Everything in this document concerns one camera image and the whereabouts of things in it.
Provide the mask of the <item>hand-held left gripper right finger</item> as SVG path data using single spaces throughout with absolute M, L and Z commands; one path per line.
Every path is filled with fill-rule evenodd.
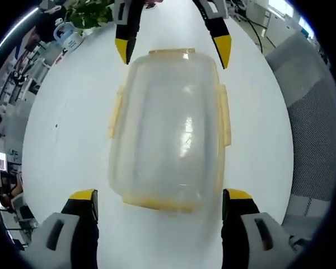
M 223 190 L 221 238 L 222 268 L 287 268 L 293 260 L 289 234 L 244 191 Z

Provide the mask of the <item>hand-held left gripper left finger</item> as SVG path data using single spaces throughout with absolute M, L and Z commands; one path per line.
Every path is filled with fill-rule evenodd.
M 98 268 L 97 203 L 97 190 L 78 191 L 47 217 L 27 248 L 31 268 Z

